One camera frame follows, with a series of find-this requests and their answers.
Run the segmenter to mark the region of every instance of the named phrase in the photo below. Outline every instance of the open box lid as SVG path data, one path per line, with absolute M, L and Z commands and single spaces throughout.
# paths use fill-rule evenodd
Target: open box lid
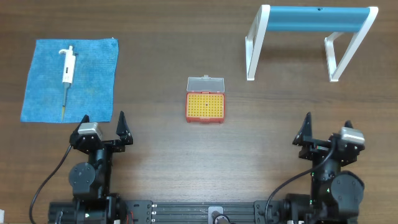
M 224 78 L 211 78 L 208 75 L 189 77 L 187 91 L 224 93 Z

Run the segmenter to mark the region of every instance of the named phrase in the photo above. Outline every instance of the blue towel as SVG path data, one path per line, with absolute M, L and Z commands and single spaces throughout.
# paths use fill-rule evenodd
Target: blue towel
M 69 45 L 73 46 L 76 63 L 62 121 L 65 54 L 58 52 L 68 49 Z M 118 55 L 117 39 L 37 40 L 27 78 L 21 121 L 79 123 L 87 114 L 92 122 L 109 122 Z

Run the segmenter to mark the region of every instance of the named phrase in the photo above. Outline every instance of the wooden table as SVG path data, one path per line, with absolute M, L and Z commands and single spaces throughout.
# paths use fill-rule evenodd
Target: wooden table
M 269 1 L 318 6 L 321 1 Z M 37 187 L 65 153 L 76 124 L 21 123 L 36 39 L 119 39 L 110 123 L 120 110 L 134 145 L 114 155 L 111 190 L 126 199 L 182 202 L 264 200 L 306 170 L 291 145 L 306 112 L 315 138 L 338 132 L 346 119 L 366 136 L 366 150 L 345 169 L 366 184 L 361 223 L 394 222 L 398 206 L 398 1 L 334 1 L 379 6 L 379 15 L 338 83 L 329 83 L 328 34 L 267 33 L 256 73 L 247 82 L 244 37 L 264 1 L 1 1 L 0 208 L 5 221 L 27 223 Z M 341 58 L 350 37 L 335 42 Z M 226 121 L 185 121 L 187 77 L 224 77 Z M 72 151 L 39 195 L 34 217 L 47 221 L 51 201 L 72 199 L 69 170 L 87 157 Z M 285 193 L 308 194 L 310 177 Z

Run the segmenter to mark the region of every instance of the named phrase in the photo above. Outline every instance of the white stand leg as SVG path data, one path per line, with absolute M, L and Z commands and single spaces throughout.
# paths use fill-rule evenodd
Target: white stand leg
M 359 32 L 354 34 L 353 38 L 351 39 L 351 42 L 349 43 L 347 51 L 344 53 L 344 56 L 341 59 L 338 66 L 336 66 L 333 41 L 343 33 L 334 32 L 329 37 L 325 38 L 326 61 L 328 62 L 329 81 L 338 82 L 338 79 L 343 73 L 344 69 L 347 67 L 348 62 L 351 60 L 356 49 L 358 49 L 362 40 L 365 38 L 365 35 L 368 33 L 369 29 L 371 28 L 377 16 L 377 13 L 379 12 L 379 8 L 377 7 L 369 7 L 369 8 L 370 12 L 368 18 L 366 18 Z
M 246 36 L 246 78 L 254 81 L 260 51 L 266 34 L 270 5 L 262 5 L 257 12 Z

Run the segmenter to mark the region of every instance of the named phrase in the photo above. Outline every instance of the yellow pipette tip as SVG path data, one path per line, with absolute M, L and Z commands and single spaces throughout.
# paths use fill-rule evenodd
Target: yellow pipette tip
M 65 114 L 65 106 L 62 106 L 62 121 L 63 121 L 63 115 Z

